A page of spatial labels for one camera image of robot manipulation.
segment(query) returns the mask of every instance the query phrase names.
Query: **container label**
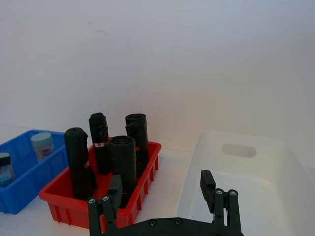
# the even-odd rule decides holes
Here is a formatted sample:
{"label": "container label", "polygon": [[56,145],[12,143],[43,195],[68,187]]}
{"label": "container label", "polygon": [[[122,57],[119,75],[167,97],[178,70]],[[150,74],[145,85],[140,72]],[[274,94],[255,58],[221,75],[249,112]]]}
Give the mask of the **container label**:
{"label": "container label", "polygon": [[0,186],[7,185],[12,181],[12,175],[9,168],[2,167],[0,169]]}
{"label": "container label", "polygon": [[95,147],[95,148],[101,148],[101,147],[104,147],[104,146],[106,146],[107,145],[107,142],[105,141],[105,142],[103,142],[103,143],[93,143],[93,146]]}

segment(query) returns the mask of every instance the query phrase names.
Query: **black trash bag roll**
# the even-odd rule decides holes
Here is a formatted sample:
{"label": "black trash bag roll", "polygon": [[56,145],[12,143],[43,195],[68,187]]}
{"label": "black trash bag roll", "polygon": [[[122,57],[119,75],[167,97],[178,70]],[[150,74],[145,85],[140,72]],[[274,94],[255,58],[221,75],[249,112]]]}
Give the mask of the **black trash bag roll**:
{"label": "black trash bag roll", "polygon": [[137,177],[141,177],[148,162],[148,132],[145,114],[126,116],[127,135],[136,140]]}
{"label": "black trash bag roll", "polygon": [[123,196],[120,208],[125,208],[137,184],[135,140],[116,136],[108,142],[113,175],[121,175]]}
{"label": "black trash bag roll", "polygon": [[89,165],[88,135],[81,128],[71,128],[65,132],[63,137],[73,196],[86,201],[97,188],[94,172]]}
{"label": "black trash bag roll", "polygon": [[111,172],[110,153],[108,150],[108,126],[103,113],[92,114],[89,118],[91,138],[94,146],[97,170],[100,174]]}

